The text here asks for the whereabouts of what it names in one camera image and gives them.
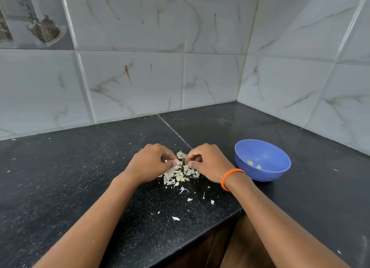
bowl rim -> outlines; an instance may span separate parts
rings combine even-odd
[[[269,142],[267,142],[267,141],[263,141],[263,140],[259,140],[259,139],[242,139],[242,140],[239,140],[236,144],[235,144],[235,146],[234,146],[234,152],[235,152],[235,155],[237,155],[238,156],[238,158],[240,159],[240,160],[242,160],[242,162],[243,163],[245,163],[244,161],[243,161],[243,159],[239,156],[239,154],[238,154],[238,152],[236,151],[236,146],[238,145],[238,143],[241,143],[242,141],[250,141],[250,140],[252,140],[252,141],[261,141],[261,142],[264,142],[264,143],[267,143],[267,144],[270,144],[270,145],[272,145],[272,146],[274,146],[274,147],[276,147],[277,149],[280,149],[280,151],[282,152],[282,153],[284,153],[287,157],[288,157],[288,159],[289,159],[289,166],[286,168],[286,169],[284,169],[284,170],[282,170],[282,171],[268,171],[268,170],[262,170],[262,169],[258,169],[258,168],[256,168],[256,167],[254,167],[254,166],[252,166],[252,165],[249,165],[248,163],[246,163],[249,167],[252,167],[252,168],[254,168],[254,169],[256,169],[256,170],[259,170],[259,171],[265,171],[265,172],[269,172],[269,173],[280,173],[280,172],[286,172],[287,170],[289,170],[290,169],[290,167],[292,166],[292,161],[290,160],[290,157],[288,156],[288,154],[286,154],[285,152],[284,152],[284,150],[282,150],[281,148],[278,148],[276,145],[273,145],[273,144],[271,144],[271,143],[269,143]]]

person's left arm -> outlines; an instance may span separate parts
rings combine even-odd
[[[33,268],[99,267],[109,239],[135,189],[175,165],[176,155],[160,144],[148,144],[127,168]]]

speckled black granite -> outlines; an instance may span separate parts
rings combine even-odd
[[[31,267],[137,151],[157,142],[189,151],[157,116],[0,141],[0,267]],[[230,193],[205,177],[183,185],[190,193],[166,189],[162,178],[139,187],[101,267],[153,266],[241,212]]]
[[[260,139],[283,149],[292,167],[260,189],[351,267],[370,267],[370,157],[237,102],[161,115],[192,147]]]

hand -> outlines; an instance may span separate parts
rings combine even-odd
[[[235,168],[216,144],[207,143],[190,151],[185,158],[189,167],[198,170],[210,181],[221,183],[224,174]]]
[[[174,167],[176,159],[176,155],[165,146],[147,144],[133,156],[122,174],[132,176],[138,184],[149,182]]]

person's left hand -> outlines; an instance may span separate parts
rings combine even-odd
[[[133,156],[122,174],[132,176],[139,184],[149,182],[174,167],[174,160],[176,155],[165,146],[147,144]]]

